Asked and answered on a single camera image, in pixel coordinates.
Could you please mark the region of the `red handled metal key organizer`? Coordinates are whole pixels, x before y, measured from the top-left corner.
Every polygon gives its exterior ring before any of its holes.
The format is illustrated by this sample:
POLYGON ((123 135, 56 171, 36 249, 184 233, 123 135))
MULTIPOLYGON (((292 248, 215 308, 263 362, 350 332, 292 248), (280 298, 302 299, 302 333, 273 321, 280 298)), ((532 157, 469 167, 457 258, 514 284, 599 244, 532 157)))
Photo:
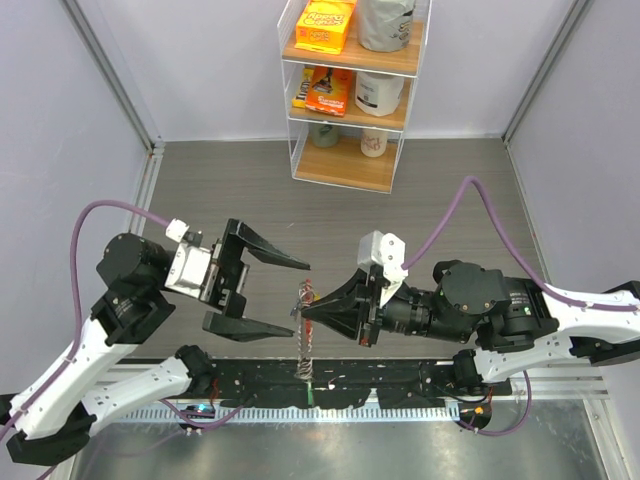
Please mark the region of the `red handled metal key organizer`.
POLYGON ((299 284, 296 303, 291 311, 297 327, 297 367, 295 377, 311 384, 313 381, 312 321, 302 315, 304 307, 309 306, 316 298, 315 290, 309 279, 299 284))

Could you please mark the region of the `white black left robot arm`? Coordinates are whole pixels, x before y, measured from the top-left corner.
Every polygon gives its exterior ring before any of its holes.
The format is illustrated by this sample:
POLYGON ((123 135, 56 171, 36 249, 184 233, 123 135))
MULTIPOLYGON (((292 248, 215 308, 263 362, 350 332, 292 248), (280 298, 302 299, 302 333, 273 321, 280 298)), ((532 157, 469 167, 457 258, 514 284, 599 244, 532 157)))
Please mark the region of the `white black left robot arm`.
POLYGON ((51 467, 76 455, 103 428, 148 403, 181 395, 200 398, 217 381, 210 357, 196 345, 180 347, 150 372, 111 386, 99 380, 133 353, 175 311, 165 293, 197 300, 210 310, 205 330, 236 342, 290 337, 292 331, 244 317, 242 289, 249 267, 242 256, 286 268, 309 264, 273 246, 244 222, 231 219, 222 238, 202 246, 202 235, 178 220, 166 236, 173 250, 131 233, 114 237, 96 270, 107 290, 81 325, 80 336, 31 386, 1 398, 1 423, 13 425, 11 459, 51 467))

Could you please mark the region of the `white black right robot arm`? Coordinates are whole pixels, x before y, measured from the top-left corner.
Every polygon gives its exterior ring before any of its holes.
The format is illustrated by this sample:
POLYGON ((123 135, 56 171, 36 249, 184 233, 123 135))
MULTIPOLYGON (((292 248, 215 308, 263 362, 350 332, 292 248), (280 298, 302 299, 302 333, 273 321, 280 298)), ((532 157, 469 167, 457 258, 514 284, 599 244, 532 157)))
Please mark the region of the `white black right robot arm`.
POLYGON ((466 345, 452 383, 475 395, 511 375, 570 359, 614 366, 639 357, 639 284, 604 293, 559 289, 459 260, 436 264, 434 290, 359 269, 303 307, 305 318, 371 347, 383 331, 466 345))

